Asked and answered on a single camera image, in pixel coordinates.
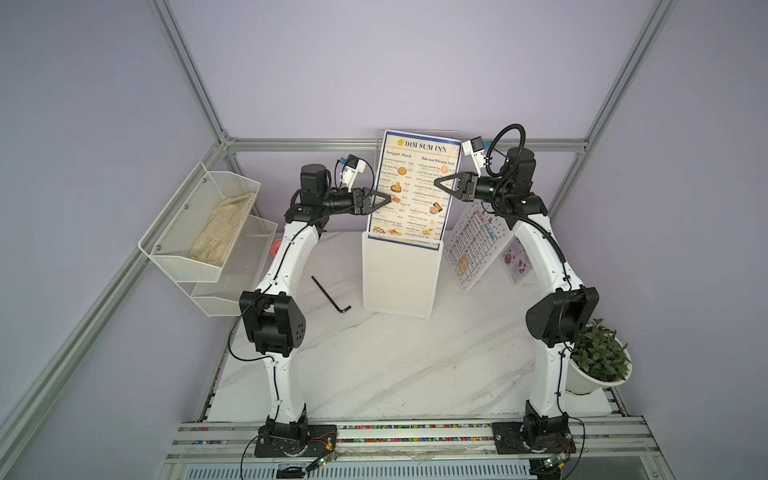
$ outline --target cloth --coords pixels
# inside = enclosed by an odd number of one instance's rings
[[[256,194],[227,197],[208,216],[205,228],[192,244],[187,258],[223,266],[227,254],[237,240],[237,231],[245,221]]]

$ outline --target marble table surface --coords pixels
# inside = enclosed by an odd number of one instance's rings
[[[521,416],[534,379],[525,312],[539,300],[536,285],[513,287],[495,261],[464,294],[443,259],[432,318],[418,319],[364,310],[361,263],[360,233],[324,233],[300,280],[306,338],[293,366],[311,419]],[[338,313],[312,275],[352,308]],[[257,355],[242,322],[233,351]],[[208,421],[262,422],[270,409],[266,378],[261,361],[228,356]]]

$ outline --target potted plant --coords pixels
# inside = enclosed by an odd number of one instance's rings
[[[616,339],[616,330],[602,326],[602,321],[596,319],[588,325],[571,353],[565,389],[576,395],[619,386],[632,374],[627,345]]]

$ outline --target allen key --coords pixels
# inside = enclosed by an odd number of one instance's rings
[[[320,291],[321,291],[321,292],[323,292],[323,295],[325,295],[325,296],[326,296],[326,298],[328,299],[328,301],[329,301],[329,302],[331,302],[331,304],[333,304],[333,306],[336,308],[336,310],[338,310],[338,312],[339,312],[339,313],[344,313],[344,312],[346,312],[347,310],[349,310],[349,309],[351,309],[351,308],[352,308],[352,306],[350,305],[350,306],[346,307],[344,310],[341,310],[341,309],[339,308],[339,306],[338,306],[338,305],[336,305],[336,302],[334,302],[334,301],[333,301],[333,299],[332,299],[332,298],[331,298],[331,296],[328,294],[328,292],[326,292],[326,289],[324,289],[324,288],[323,288],[323,286],[322,286],[322,285],[320,285],[320,282],[318,282],[318,281],[317,281],[317,278],[315,278],[315,276],[314,276],[314,275],[312,275],[312,280],[314,280],[314,281],[315,281],[315,284],[316,284],[316,285],[317,285],[317,286],[320,288]]]

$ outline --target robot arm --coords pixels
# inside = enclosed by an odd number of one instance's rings
[[[549,445],[552,440],[570,438],[568,414],[563,392],[568,360],[576,337],[589,320],[598,302],[595,288],[587,288],[568,264],[552,233],[547,208],[531,192],[536,160],[524,148],[525,129],[509,125],[491,142],[488,152],[507,131],[520,131],[521,144],[507,152],[501,170],[490,169],[490,155],[485,154],[480,137],[462,144],[472,157],[475,172],[459,172],[435,180],[435,186],[461,201],[487,202],[493,214],[506,220],[508,227],[525,248],[541,288],[541,300],[531,307],[525,322],[536,342],[536,378],[526,405],[522,424],[522,445],[530,451]],[[482,176],[482,164],[488,176]],[[446,182],[452,180],[452,186]]]
[[[391,197],[369,188],[354,188],[365,161],[343,159],[341,188],[331,187],[330,172],[319,164],[301,169],[301,188],[286,212],[283,242],[255,291],[240,296],[240,311],[248,340],[264,357],[272,405],[260,445],[276,445],[287,455],[306,450],[306,405],[291,373],[291,352],[304,340],[304,315],[293,296],[310,252],[332,215],[368,215]]]

